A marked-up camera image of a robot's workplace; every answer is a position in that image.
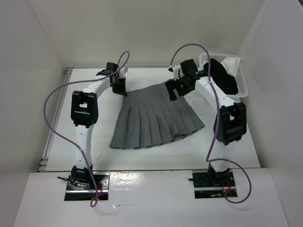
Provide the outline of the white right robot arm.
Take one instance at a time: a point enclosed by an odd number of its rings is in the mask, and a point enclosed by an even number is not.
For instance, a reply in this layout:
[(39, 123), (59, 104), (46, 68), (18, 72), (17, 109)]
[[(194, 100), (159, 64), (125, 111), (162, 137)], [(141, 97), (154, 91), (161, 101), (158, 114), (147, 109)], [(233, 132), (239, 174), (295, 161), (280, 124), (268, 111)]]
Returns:
[(228, 179), (235, 147), (247, 132), (247, 118), (245, 104), (235, 102), (216, 84), (214, 62), (210, 60), (203, 70), (198, 69), (193, 59), (169, 66), (173, 78), (165, 86), (171, 101), (195, 90), (215, 110), (214, 138), (206, 156), (209, 164), (206, 180), (218, 186)]

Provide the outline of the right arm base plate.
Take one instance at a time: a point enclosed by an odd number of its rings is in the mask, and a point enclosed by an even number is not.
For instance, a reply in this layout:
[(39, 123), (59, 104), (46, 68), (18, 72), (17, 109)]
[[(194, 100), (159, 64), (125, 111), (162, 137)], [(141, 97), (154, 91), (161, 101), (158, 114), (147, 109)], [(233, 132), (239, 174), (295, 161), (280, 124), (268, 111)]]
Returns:
[(196, 199), (238, 197), (233, 173), (229, 172), (224, 179), (211, 182), (207, 171), (195, 171), (188, 179), (193, 183)]

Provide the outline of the grey pleated skirt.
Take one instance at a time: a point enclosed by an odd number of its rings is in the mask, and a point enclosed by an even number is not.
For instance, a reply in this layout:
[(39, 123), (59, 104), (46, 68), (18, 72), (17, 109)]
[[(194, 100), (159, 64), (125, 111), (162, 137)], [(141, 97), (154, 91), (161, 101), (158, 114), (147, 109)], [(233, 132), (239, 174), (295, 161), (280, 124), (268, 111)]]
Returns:
[(184, 97), (171, 101), (164, 83), (128, 92), (110, 143), (113, 149), (151, 148), (187, 137), (205, 124)]

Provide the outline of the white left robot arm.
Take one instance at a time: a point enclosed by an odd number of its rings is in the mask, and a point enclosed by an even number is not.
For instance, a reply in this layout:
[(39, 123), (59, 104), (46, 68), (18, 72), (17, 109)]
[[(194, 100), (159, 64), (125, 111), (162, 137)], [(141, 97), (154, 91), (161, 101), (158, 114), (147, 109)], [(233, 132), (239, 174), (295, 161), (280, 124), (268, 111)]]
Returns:
[(127, 67), (108, 62), (106, 68), (96, 74), (96, 81), (81, 91), (74, 91), (71, 100), (71, 119), (76, 129), (76, 144), (81, 155), (71, 170), (71, 180), (83, 189), (94, 187), (91, 160), (91, 138), (98, 120), (98, 98), (108, 88), (113, 93), (126, 96)]

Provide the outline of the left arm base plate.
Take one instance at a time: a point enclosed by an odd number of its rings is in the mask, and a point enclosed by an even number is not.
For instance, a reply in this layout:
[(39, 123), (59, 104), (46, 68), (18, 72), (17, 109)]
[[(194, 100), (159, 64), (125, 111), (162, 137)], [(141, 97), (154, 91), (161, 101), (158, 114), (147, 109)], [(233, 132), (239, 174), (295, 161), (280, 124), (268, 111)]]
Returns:
[[(108, 200), (109, 191), (109, 172), (94, 172), (98, 190), (98, 201)], [(65, 201), (90, 201), (96, 196), (96, 190), (93, 183), (88, 183), (79, 180), (73, 180), (71, 174), (68, 177), (57, 177), (66, 182)]]

